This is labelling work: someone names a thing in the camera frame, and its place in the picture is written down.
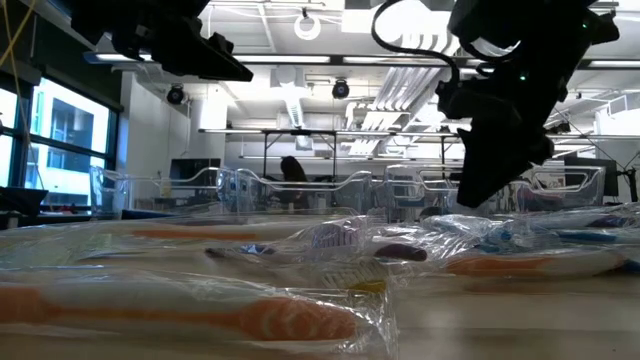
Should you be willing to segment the purple white wrapped toothbrush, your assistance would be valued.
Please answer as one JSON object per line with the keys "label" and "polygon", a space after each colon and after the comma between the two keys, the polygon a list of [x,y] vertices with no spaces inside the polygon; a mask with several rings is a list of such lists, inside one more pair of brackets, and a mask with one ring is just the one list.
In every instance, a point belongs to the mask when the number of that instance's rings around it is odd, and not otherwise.
{"label": "purple white wrapped toothbrush", "polygon": [[361,231],[358,227],[323,223],[311,231],[312,248],[333,248],[356,245]]}
{"label": "purple white wrapped toothbrush", "polygon": [[268,262],[294,262],[300,252],[279,250],[266,245],[240,245],[235,247],[206,248],[205,254],[213,259],[260,260]]}
{"label": "purple white wrapped toothbrush", "polygon": [[374,257],[380,259],[414,262],[424,262],[428,258],[427,252],[424,249],[395,242],[367,243],[355,246],[331,247],[325,248],[323,250],[323,254],[339,257]]}

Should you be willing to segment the black monitor stand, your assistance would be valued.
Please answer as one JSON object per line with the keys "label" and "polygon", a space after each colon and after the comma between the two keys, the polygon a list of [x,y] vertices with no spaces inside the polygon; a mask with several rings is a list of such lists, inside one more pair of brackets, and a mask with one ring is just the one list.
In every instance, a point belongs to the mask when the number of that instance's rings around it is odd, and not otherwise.
{"label": "black monitor stand", "polygon": [[636,173],[637,171],[633,167],[618,172],[618,175],[623,177],[627,181],[630,199],[634,203],[640,201],[640,195],[638,194],[637,190]]}

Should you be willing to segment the long ceiling light strip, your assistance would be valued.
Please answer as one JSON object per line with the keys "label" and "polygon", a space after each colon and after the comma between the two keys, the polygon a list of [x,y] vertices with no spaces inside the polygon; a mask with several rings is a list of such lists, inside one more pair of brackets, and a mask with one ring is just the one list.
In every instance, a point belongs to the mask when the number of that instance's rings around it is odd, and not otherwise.
{"label": "long ceiling light strip", "polygon": [[387,56],[345,56],[344,64],[381,67],[446,67],[447,64],[437,58],[429,57],[387,57]]}
{"label": "long ceiling light strip", "polygon": [[593,60],[586,67],[599,70],[640,70],[640,60]]}
{"label": "long ceiling light strip", "polygon": [[[95,53],[84,54],[89,63],[125,63],[134,62],[134,59],[125,57],[117,53]],[[243,64],[328,64],[331,60],[329,56],[322,55],[236,55],[235,59]]]}

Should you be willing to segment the orange white wrapped toothbrush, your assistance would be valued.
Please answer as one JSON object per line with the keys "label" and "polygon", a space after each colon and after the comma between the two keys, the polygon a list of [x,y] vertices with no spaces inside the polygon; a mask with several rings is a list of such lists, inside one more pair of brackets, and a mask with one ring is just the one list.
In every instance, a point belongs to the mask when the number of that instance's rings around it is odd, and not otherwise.
{"label": "orange white wrapped toothbrush", "polygon": [[0,331],[396,360],[384,292],[106,266],[0,269]]}
{"label": "orange white wrapped toothbrush", "polygon": [[448,258],[448,274],[472,277],[551,278],[593,276],[621,267],[624,254],[602,248],[561,248],[520,253],[473,253]]}
{"label": "orange white wrapped toothbrush", "polygon": [[361,216],[289,214],[245,214],[241,217],[165,217],[143,220],[98,221],[76,227],[69,236],[80,243],[96,241],[100,246],[116,240],[274,242],[298,233],[319,230],[359,229]]}

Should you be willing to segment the person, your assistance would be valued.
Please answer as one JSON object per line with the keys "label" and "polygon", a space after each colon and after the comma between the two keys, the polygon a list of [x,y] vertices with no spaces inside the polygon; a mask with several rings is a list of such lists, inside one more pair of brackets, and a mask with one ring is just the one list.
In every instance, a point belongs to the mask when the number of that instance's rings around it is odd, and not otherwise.
{"label": "person", "polygon": [[[293,156],[283,157],[280,163],[280,169],[285,182],[306,183],[308,178],[303,167]],[[308,209],[308,196],[302,192],[285,191],[280,193],[280,199],[285,205],[293,204],[295,209]]]}

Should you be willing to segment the green white wrapped toothbrush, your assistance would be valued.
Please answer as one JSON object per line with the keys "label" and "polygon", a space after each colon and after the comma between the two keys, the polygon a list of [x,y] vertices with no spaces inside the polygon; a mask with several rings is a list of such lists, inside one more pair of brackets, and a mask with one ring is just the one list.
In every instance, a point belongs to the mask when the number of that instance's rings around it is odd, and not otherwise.
{"label": "green white wrapped toothbrush", "polygon": [[96,224],[22,227],[0,231],[0,269],[70,265],[116,249]]}

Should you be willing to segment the black monitor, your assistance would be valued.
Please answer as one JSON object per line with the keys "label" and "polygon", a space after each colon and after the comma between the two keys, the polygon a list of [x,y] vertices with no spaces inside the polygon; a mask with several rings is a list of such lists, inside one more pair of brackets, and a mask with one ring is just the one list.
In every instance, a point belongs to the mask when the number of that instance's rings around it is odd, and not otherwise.
{"label": "black monitor", "polygon": [[213,181],[217,176],[217,168],[221,165],[219,158],[172,159],[169,176],[171,179],[188,180],[204,184]]}
{"label": "black monitor", "polygon": [[564,165],[579,167],[604,167],[604,195],[611,197],[617,197],[619,195],[617,164],[614,160],[565,157]]}

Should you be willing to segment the window with dark frame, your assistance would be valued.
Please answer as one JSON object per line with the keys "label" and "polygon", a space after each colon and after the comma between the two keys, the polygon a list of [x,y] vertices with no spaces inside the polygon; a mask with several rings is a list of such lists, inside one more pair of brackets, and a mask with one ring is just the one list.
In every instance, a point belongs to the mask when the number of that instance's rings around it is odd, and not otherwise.
{"label": "window with dark frame", "polygon": [[118,114],[43,78],[20,94],[0,85],[0,186],[47,192],[50,207],[89,207],[91,169],[115,159]]}

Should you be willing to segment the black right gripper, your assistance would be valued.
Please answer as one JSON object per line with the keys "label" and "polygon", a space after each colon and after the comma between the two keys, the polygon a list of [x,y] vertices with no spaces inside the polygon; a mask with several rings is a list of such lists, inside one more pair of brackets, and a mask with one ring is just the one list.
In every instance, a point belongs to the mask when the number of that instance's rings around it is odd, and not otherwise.
{"label": "black right gripper", "polygon": [[[565,81],[470,79],[464,82],[464,111],[471,129],[460,133],[465,157],[457,202],[477,208],[533,165],[553,155],[544,123]],[[532,145],[515,149],[512,145]]]}

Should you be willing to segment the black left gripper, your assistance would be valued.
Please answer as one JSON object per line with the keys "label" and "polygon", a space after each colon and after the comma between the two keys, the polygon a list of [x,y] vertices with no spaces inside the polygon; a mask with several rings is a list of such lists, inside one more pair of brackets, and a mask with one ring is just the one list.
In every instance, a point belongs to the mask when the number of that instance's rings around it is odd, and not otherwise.
{"label": "black left gripper", "polygon": [[142,52],[174,75],[193,75],[215,81],[249,82],[253,72],[238,62],[231,52],[233,44],[214,32],[201,36],[199,19],[186,17],[155,18],[114,31],[114,49],[137,61]]}

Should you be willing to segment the clear plastic bin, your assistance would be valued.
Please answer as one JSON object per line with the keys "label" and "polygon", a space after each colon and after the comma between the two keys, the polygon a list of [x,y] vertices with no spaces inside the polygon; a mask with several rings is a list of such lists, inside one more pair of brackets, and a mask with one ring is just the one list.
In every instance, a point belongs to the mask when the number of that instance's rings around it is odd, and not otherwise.
{"label": "clear plastic bin", "polygon": [[598,166],[534,167],[494,194],[486,205],[492,213],[549,212],[599,206],[606,170]]}
{"label": "clear plastic bin", "polygon": [[338,182],[285,182],[239,169],[235,190],[241,212],[347,208],[364,214],[374,204],[373,177],[368,171],[358,171]]}
{"label": "clear plastic bin", "polygon": [[461,165],[401,164],[385,170],[383,194],[387,219],[391,223],[420,222],[433,215],[488,215],[493,201],[477,208],[457,201]]}
{"label": "clear plastic bin", "polygon": [[238,210],[236,172],[206,167],[176,178],[121,174],[90,168],[92,211],[121,219],[130,213],[229,214]]}

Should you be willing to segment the yellow white wrapped toothbrush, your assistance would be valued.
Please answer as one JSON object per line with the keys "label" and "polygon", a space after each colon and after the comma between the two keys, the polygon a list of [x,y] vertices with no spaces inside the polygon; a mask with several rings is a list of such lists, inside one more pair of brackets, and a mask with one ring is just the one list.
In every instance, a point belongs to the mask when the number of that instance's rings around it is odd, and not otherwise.
{"label": "yellow white wrapped toothbrush", "polygon": [[389,271],[377,260],[328,263],[321,271],[321,283],[331,289],[384,293]]}

